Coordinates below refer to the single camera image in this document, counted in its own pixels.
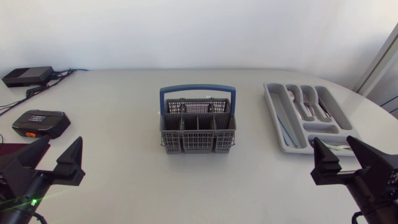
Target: white table surface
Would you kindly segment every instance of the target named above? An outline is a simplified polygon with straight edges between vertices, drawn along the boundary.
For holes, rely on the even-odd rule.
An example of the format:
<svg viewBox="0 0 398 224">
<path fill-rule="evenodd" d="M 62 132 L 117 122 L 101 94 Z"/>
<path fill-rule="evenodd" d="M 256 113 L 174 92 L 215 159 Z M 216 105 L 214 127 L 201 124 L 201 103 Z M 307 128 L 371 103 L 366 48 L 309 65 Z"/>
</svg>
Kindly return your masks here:
<svg viewBox="0 0 398 224">
<path fill-rule="evenodd" d="M 398 154 L 398 122 L 386 111 L 342 86 L 277 70 L 76 72 L 0 117 L 0 133 L 4 142 L 32 142 L 11 129 L 22 113 L 66 112 L 72 124 L 50 141 L 38 166 L 47 170 L 83 137 L 86 175 L 79 187 L 51 186 L 37 209 L 49 223 L 349 223 L 359 208 L 345 186 L 316 186 L 313 155 L 280 150 L 264 82 L 327 86 L 363 141 Z M 236 87 L 236 145 L 229 154 L 167 155 L 160 146 L 159 89 L 189 83 Z M 0 84 L 0 105 L 22 99 L 28 88 Z M 207 95 L 228 96 L 184 91 L 166 98 Z M 340 163 L 360 168 L 353 157 Z"/>
</svg>

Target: cutlery tray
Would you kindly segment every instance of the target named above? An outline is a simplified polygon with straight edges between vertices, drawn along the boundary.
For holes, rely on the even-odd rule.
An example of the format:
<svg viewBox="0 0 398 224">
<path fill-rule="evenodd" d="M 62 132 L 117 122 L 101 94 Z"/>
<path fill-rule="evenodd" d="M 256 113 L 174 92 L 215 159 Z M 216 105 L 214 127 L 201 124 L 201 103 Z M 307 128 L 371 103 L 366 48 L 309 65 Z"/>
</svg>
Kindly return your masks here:
<svg viewBox="0 0 398 224">
<path fill-rule="evenodd" d="M 284 152 L 313 154 L 315 137 L 333 146 L 348 145 L 347 136 L 360 139 L 326 87 L 265 82 L 264 88 L 264 98 Z M 331 151 L 337 156 L 354 156 L 351 149 Z"/>
</svg>

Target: black electronic device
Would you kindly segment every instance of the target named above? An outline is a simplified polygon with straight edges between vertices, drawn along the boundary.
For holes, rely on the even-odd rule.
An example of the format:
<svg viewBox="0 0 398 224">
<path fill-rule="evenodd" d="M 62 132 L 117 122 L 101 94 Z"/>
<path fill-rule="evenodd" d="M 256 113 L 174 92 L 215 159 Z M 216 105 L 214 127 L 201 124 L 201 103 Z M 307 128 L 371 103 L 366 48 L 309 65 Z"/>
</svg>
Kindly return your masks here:
<svg viewBox="0 0 398 224">
<path fill-rule="evenodd" d="M 69 126 L 67 115 L 61 111 L 26 111 L 14 124 L 15 130 L 21 136 L 37 137 L 49 135 L 55 139 Z"/>
<path fill-rule="evenodd" d="M 311 176 L 317 185 L 343 184 L 359 209 L 352 219 L 363 215 L 370 224 L 398 223 L 398 155 L 383 153 L 366 143 L 347 137 L 362 169 L 343 171 L 339 159 L 315 138 L 315 168 Z"/>
<path fill-rule="evenodd" d="M 46 85 L 51 80 L 54 69 L 51 66 L 34 68 L 17 68 L 1 80 L 7 87 Z"/>
<path fill-rule="evenodd" d="M 0 156 L 0 224 L 27 224 L 53 184 L 79 186 L 85 172 L 81 169 L 83 140 L 75 140 L 57 159 L 53 171 L 36 170 L 47 150 L 50 136 Z"/>
</svg>

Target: white wall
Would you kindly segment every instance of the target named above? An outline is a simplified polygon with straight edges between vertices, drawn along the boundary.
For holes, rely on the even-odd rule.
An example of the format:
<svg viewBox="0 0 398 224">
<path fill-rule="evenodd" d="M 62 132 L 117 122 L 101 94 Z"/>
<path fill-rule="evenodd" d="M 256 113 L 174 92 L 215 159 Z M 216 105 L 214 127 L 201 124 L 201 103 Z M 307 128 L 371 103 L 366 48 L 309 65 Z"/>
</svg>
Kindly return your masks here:
<svg viewBox="0 0 398 224">
<path fill-rule="evenodd" d="M 13 68 L 279 68 L 354 87 L 398 21 L 396 0 L 2 0 Z"/>
</svg>

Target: dishwasher cutlery basket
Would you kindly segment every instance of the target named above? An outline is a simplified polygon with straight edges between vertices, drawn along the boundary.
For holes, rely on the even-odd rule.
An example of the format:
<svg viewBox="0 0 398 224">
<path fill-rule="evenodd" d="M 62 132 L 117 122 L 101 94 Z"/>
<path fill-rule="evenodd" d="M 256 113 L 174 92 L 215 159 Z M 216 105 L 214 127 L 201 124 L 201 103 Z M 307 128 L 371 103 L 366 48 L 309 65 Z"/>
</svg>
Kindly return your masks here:
<svg viewBox="0 0 398 224">
<path fill-rule="evenodd" d="M 215 90 L 231 93 L 226 98 L 169 99 L 165 93 L 184 90 Z M 228 153 L 234 145 L 235 87 L 192 84 L 160 89 L 160 132 L 168 154 Z"/>
</svg>

